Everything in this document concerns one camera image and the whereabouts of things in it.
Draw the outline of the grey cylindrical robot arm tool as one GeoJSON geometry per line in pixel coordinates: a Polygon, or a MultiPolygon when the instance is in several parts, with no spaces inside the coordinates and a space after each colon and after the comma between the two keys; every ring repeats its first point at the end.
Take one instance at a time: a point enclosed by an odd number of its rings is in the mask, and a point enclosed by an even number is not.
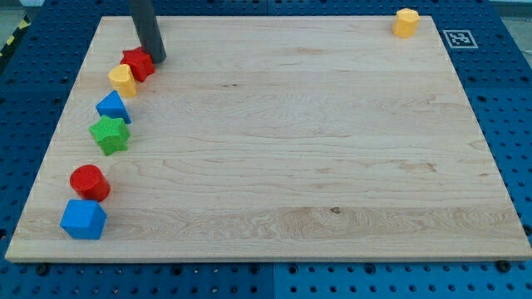
{"type": "Polygon", "coordinates": [[[135,31],[142,50],[151,56],[154,64],[166,58],[165,45],[151,0],[127,0],[135,31]]]}

